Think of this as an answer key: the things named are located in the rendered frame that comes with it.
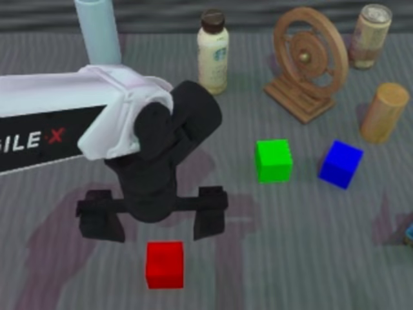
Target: black bottle cap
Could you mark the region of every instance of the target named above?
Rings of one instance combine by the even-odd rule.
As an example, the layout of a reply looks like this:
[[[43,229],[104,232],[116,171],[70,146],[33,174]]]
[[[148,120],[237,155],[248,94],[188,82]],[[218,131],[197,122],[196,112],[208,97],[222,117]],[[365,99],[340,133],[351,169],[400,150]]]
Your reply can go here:
[[[201,15],[201,26],[206,33],[218,34],[225,26],[225,16],[220,10],[206,10]]]

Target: blue object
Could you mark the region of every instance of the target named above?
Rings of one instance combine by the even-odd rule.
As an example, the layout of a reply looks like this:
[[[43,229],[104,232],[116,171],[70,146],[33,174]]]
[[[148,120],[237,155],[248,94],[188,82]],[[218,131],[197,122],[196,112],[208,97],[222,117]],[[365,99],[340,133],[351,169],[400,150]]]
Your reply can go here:
[[[406,238],[413,242],[413,224],[411,224],[408,229],[406,229]]]
[[[335,140],[324,159],[319,178],[347,189],[356,173],[363,151]]]
[[[74,0],[91,65],[120,65],[121,47],[112,0]]]

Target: wooden wheel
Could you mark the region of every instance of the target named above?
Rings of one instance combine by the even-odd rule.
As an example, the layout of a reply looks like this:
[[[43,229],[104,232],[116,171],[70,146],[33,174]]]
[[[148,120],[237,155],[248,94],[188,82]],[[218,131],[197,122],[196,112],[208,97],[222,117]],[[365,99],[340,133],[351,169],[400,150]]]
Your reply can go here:
[[[312,29],[289,36],[287,30],[294,22],[306,22]],[[284,75],[313,98],[329,98],[347,78],[345,44],[330,20],[312,8],[295,8],[280,17],[274,29],[274,48]],[[332,68],[329,67],[328,49],[334,64]],[[311,81],[323,74],[332,78],[327,86],[320,87]]]

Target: red cube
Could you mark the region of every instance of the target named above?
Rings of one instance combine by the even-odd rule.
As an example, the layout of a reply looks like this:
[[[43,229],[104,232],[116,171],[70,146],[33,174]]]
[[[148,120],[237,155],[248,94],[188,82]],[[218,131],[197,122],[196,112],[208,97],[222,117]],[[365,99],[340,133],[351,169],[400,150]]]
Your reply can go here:
[[[182,289],[184,257],[182,242],[148,242],[145,277],[149,289]]]

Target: gray tabletop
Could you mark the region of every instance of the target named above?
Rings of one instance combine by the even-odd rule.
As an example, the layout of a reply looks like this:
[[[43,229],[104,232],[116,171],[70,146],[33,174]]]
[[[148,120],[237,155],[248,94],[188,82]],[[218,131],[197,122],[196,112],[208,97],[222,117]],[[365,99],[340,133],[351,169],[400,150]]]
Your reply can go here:
[[[1,35],[0,50],[2,75],[75,71],[87,62],[76,35]],[[351,70],[336,107],[308,125],[263,93],[272,53],[270,32],[232,36],[228,90],[217,97],[224,123],[179,168],[181,194],[200,185],[230,193],[225,234],[193,242],[193,214],[159,225],[125,216],[124,245],[83,240],[76,200],[90,188],[119,196],[116,176],[101,162],[77,159],[2,176],[0,308],[411,309],[413,251],[399,244],[399,231],[413,221],[413,108],[381,146],[361,139],[358,119],[382,82],[413,94],[413,35],[391,35],[377,66]],[[124,55],[142,74],[175,85],[196,80],[195,35],[128,36]],[[259,185],[255,142],[277,138],[290,142],[291,181]],[[347,191],[317,178],[317,161],[334,139],[365,151]],[[184,241],[184,290],[146,288],[150,240]]]

